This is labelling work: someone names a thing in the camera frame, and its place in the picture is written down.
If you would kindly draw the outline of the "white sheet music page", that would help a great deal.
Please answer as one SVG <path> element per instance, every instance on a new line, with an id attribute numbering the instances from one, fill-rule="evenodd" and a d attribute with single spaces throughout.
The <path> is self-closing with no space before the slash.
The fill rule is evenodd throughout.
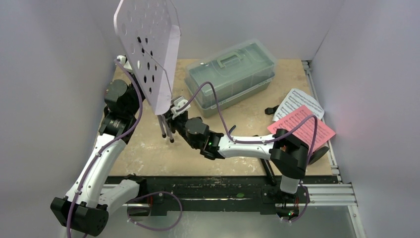
<path id="1" fill-rule="evenodd" d="M 318 119 L 323 118 L 325 111 L 319 102 L 304 91 L 293 88 L 275 110 L 272 121 L 282 119 L 302 105 L 306 106 Z"/>

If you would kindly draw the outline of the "white perforated music stand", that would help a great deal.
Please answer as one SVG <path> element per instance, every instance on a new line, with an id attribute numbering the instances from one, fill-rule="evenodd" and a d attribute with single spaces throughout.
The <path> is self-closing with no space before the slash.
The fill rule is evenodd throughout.
<path id="1" fill-rule="evenodd" d="M 171 0 L 121 0 L 113 17 L 114 30 L 141 90 L 174 142 L 163 115 L 173 99 L 175 70 L 182 35 L 177 8 Z"/>

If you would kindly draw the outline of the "small black clip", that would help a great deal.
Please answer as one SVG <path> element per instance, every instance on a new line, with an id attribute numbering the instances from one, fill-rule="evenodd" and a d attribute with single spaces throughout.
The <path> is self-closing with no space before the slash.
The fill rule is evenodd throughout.
<path id="1" fill-rule="evenodd" d="M 278 107 L 279 107 L 279 105 L 276 105 L 276 106 L 274 106 L 274 107 L 267 107 L 267 108 L 265 108 L 264 113 L 265 113 L 266 115 L 272 115 L 272 114 L 275 114 L 275 112 L 277 111 Z"/>

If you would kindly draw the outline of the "clear green storage box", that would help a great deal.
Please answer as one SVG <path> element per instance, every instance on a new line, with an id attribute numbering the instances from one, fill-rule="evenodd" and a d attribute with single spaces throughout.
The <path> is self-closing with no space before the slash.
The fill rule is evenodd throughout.
<path id="1" fill-rule="evenodd" d="M 257 39 L 244 41 L 186 67 L 185 84 L 203 117 L 265 90 L 277 59 Z"/>

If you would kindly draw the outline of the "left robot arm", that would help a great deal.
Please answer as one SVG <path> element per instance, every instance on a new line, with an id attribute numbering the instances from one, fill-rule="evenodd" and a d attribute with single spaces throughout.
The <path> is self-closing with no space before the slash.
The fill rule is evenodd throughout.
<path id="1" fill-rule="evenodd" d="M 65 237 L 96 237 L 108 219 L 125 202 L 146 200 L 145 180 L 129 176 L 106 193 L 101 193 L 114 162 L 128 144 L 140 121 L 143 95 L 137 80 L 131 84 L 117 79 L 105 93 L 104 118 L 94 149 L 80 176 L 63 198 L 56 197 L 50 208 L 59 223 L 66 228 Z"/>

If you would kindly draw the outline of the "black round disc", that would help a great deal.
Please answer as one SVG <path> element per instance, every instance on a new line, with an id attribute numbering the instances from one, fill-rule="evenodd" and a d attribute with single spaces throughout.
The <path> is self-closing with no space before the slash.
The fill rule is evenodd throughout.
<path id="1" fill-rule="evenodd" d="M 319 159 L 321 159 L 327 152 L 329 151 L 328 146 L 323 146 L 319 149 L 317 149 L 315 152 L 312 153 L 310 159 L 309 159 L 309 165 L 312 165 Z"/>

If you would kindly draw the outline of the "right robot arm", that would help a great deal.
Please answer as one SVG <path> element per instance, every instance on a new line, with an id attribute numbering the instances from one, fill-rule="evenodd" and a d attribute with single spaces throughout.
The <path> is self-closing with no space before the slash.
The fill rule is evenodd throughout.
<path id="1" fill-rule="evenodd" d="M 177 132 L 207 159 L 252 157 L 272 161 L 282 174 L 279 198 L 289 202 L 297 196 L 314 144 L 300 140 L 293 129 L 277 129 L 260 137 L 231 136 L 210 130 L 200 117 L 190 118 L 188 112 L 169 110 L 163 117 L 171 132 Z"/>

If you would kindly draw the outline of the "black clarinet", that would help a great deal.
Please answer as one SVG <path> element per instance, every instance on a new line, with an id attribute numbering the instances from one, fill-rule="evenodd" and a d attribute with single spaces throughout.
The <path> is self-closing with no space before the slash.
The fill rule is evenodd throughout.
<path id="1" fill-rule="evenodd" d="M 268 160 L 262 159 L 262 158 L 260 158 L 260 162 L 261 162 L 262 167 L 265 171 L 265 176 L 266 176 L 266 179 L 267 179 L 268 183 L 272 186 L 276 186 L 277 181 L 275 179 L 274 171 L 271 167 L 271 164 L 269 163 Z"/>

